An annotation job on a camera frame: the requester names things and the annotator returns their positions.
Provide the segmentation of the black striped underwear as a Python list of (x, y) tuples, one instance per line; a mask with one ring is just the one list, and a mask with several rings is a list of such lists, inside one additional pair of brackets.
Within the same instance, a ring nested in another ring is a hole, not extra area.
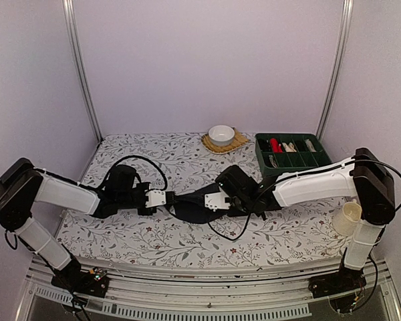
[(271, 147), (270, 141), (268, 139), (260, 138), (257, 141), (257, 143), (259, 145), (259, 150), (261, 152), (273, 152), (273, 149)]

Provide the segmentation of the dark navy underwear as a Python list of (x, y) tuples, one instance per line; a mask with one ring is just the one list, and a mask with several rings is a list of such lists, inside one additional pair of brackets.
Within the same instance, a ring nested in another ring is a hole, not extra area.
[(194, 224), (205, 224), (225, 216), (228, 210), (211, 211), (204, 206), (205, 194), (217, 193), (219, 188), (210, 187), (183, 195), (175, 194), (175, 203), (165, 205), (168, 212), (180, 221)]

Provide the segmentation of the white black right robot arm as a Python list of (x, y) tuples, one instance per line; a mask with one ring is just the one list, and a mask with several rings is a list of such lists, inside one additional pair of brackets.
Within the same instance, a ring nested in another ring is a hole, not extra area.
[(256, 183), (237, 165), (217, 178), (218, 193), (205, 195), (205, 207), (216, 211), (237, 209), (244, 214), (266, 211), (332, 197), (355, 197), (362, 208), (339, 270), (309, 279), (314, 298), (332, 296), (366, 285), (364, 265), (383, 230), (401, 205), (395, 201), (393, 174), (397, 170), (380, 162), (367, 148), (359, 148), (351, 158), (339, 163), (301, 172), (283, 173)]

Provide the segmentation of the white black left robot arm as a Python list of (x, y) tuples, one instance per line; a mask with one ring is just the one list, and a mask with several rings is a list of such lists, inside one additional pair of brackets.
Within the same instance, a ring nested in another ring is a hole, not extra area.
[(83, 272), (79, 261), (33, 218), (31, 208), (35, 202), (107, 218), (121, 209), (137, 209), (141, 215), (150, 215), (166, 203), (166, 193), (151, 189), (128, 165), (112, 166), (98, 187), (36, 168), (26, 158), (16, 161), (1, 175), (0, 225), (49, 264), (55, 282), (80, 290), (86, 282), (98, 282), (101, 277), (95, 272)]

